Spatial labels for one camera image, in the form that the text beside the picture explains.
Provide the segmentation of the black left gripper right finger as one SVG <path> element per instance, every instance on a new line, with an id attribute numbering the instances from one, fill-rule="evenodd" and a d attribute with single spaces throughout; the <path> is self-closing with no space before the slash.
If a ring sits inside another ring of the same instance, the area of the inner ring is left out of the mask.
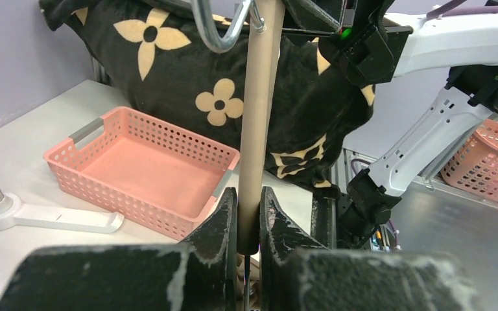
<path id="1" fill-rule="evenodd" d="M 262 310 L 482 310 L 454 257 L 329 249 L 287 216 L 274 191 L 260 203 Z"/>

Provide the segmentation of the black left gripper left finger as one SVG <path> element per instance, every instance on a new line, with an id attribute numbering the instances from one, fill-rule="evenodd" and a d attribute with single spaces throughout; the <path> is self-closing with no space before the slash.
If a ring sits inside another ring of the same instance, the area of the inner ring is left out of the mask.
<path id="1" fill-rule="evenodd" d="M 237 193 L 176 244 L 52 246 L 30 253 L 0 310 L 236 310 Z"/>

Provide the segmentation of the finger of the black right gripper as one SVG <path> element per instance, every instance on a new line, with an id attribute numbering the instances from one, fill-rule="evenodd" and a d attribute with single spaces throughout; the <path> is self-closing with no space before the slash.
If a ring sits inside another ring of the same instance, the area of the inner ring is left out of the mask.
<path id="1" fill-rule="evenodd" d="M 347 1 L 344 0 L 283 0 L 286 16 L 285 34 L 333 34 L 342 28 Z"/>

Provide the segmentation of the wooden clip hanger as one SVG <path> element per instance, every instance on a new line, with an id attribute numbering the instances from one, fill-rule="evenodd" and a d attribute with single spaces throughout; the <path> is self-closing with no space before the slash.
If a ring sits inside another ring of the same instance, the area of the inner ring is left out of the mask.
<path id="1" fill-rule="evenodd" d="M 215 53 L 230 51 L 239 38 L 246 17 L 252 18 L 244 87 L 237 211 L 237 251 L 249 256 L 257 253 L 259 248 L 258 215 L 263 166 L 285 7 L 281 1 L 242 1 L 226 34 L 220 36 L 210 3 L 192 1 L 191 6 L 203 42 Z"/>

